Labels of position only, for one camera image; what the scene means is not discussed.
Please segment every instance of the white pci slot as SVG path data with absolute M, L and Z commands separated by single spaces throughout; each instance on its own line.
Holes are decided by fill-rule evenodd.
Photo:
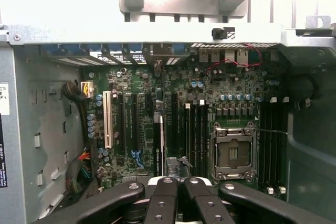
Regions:
M 111 91 L 103 92 L 105 148 L 113 146 Z

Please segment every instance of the circuit board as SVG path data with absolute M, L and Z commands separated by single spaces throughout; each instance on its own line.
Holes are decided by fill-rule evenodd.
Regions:
M 93 92 L 88 134 L 97 141 L 101 185 L 174 176 L 166 167 L 171 157 L 184 158 L 190 175 L 214 185 L 235 179 L 258 188 L 260 135 L 254 129 L 260 126 L 260 105 L 286 96 L 287 71 L 281 58 L 272 59 L 269 51 L 262 55 L 263 64 L 249 68 L 214 66 L 200 62 L 198 54 L 160 72 L 147 65 L 84 68 Z M 253 51 L 248 58 L 258 60 Z M 218 169 L 221 164 L 226 168 Z

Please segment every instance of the label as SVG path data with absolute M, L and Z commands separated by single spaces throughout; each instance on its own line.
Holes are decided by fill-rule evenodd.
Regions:
M 0 114 L 9 115 L 8 83 L 0 83 Z
M 0 188 L 8 187 L 5 160 L 4 136 L 2 134 L 2 119 L 0 114 Z

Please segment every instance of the cpu socket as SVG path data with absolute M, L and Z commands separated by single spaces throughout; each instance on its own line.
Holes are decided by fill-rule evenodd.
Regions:
M 256 174 L 256 134 L 254 124 L 249 122 L 244 129 L 225 129 L 214 125 L 215 180 L 245 179 L 251 182 Z

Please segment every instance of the connector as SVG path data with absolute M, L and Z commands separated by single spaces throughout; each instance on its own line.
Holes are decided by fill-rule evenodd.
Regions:
M 105 148 L 113 147 L 111 91 L 103 92 Z
M 80 83 L 80 89 L 87 98 L 93 97 L 93 91 L 95 90 L 93 87 L 93 81 L 82 81 Z

